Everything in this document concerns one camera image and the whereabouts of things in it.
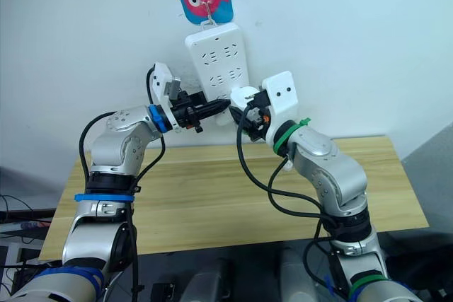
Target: white power strip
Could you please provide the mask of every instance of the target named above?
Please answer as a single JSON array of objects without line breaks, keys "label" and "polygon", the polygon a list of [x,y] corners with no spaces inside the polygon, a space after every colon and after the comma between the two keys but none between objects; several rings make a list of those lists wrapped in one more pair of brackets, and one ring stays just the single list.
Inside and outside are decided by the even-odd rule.
[{"label": "white power strip", "polygon": [[[204,30],[185,39],[202,89],[208,100],[229,99],[235,88],[248,85],[246,53],[241,29],[227,23]],[[218,114],[217,124],[232,121],[227,110]]]}]

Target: blue band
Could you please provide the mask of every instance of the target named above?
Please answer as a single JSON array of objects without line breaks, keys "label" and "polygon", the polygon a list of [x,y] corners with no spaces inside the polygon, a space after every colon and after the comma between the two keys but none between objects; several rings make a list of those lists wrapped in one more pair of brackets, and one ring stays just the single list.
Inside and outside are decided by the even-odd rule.
[{"label": "blue band", "polygon": [[163,134],[165,134],[168,130],[165,127],[164,120],[162,119],[161,115],[157,111],[156,106],[155,105],[150,105],[149,106],[149,111],[151,111],[151,119],[153,120],[154,124],[157,124],[157,126],[159,127],[159,130],[161,130],[161,132]]},{"label": "blue band", "polygon": [[76,202],[80,201],[112,201],[112,202],[133,202],[134,196],[128,194],[76,194]]},{"label": "blue band", "polygon": [[104,286],[104,275],[102,275],[102,271],[96,268],[89,268],[89,267],[61,267],[61,268],[50,268],[42,271],[38,275],[35,276],[45,276],[51,274],[74,274],[79,275],[91,282],[96,291],[96,298],[99,298],[102,293],[102,288]]}]

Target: green cable tie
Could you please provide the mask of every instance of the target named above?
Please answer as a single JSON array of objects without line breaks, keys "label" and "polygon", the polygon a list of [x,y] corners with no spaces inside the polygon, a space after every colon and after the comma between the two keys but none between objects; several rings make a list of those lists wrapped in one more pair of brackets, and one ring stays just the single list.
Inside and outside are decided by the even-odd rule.
[{"label": "green cable tie", "polygon": [[310,118],[305,118],[304,120],[301,120],[299,124],[294,124],[288,130],[286,130],[286,132],[278,139],[277,143],[274,144],[274,152],[278,154],[278,149],[280,149],[281,145],[283,145],[283,143],[285,143],[289,139],[289,136],[291,136],[291,134],[300,127],[308,125],[310,121]]},{"label": "green cable tie", "polygon": [[387,281],[387,278],[380,275],[380,274],[375,274],[375,275],[369,275],[365,276],[361,279],[358,279],[352,286],[351,289],[349,290],[349,296],[348,300],[351,299],[352,295],[355,293],[357,289],[359,289],[361,286],[367,284],[367,283],[372,283],[376,281]]}]

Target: tabletop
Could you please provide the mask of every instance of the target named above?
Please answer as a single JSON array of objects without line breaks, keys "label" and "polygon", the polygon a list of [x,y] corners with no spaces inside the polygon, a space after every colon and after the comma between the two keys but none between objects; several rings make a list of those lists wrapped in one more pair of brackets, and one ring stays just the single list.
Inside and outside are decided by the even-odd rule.
[{"label": "tabletop", "polygon": [[[342,152],[355,158],[368,177],[367,196],[377,231],[428,226],[411,184],[387,137],[336,139]],[[252,173],[267,182],[280,163],[266,144],[245,144]],[[147,150],[143,164],[159,153]],[[267,194],[244,174],[236,146],[193,146],[168,149],[140,182],[135,195],[134,224],[139,254],[313,237],[316,221],[275,210]],[[282,171],[276,189],[316,198],[315,189],[295,170]],[[42,248],[41,260],[61,259],[76,211],[74,195],[83,193],[78,160],[68,179]],[[276,197],[282,206],[317,212],[297,198]]]}]

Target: wooden table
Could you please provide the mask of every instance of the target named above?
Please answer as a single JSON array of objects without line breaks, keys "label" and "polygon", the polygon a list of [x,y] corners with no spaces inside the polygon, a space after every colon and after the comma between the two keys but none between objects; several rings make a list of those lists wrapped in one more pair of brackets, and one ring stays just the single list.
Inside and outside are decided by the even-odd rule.
[{"label": "wooden table", "polygon": [[[364,167],[368,177],[369,211],[378,231],[428,226],[414,191],[387,137],[336,140],[343,152]],[[280,162],[265,144],[244,145],[248,164],[258,179],[268,181]],[[148,150],[143,164],[159,150]],[[245,176],[235,146],[169,149],[140,182],[134,224],[139,254],[226,245],[311,238],[316,221],[276,211],[264,191]],[[283,171],[277,189],[315,197],[308,180]],[[84,191],[80,160],[57,207],[42,248],[41,260],[61,259],[74,213],[74,195]],[[277,198],[288,209],[316,210],[300,199]]]}]

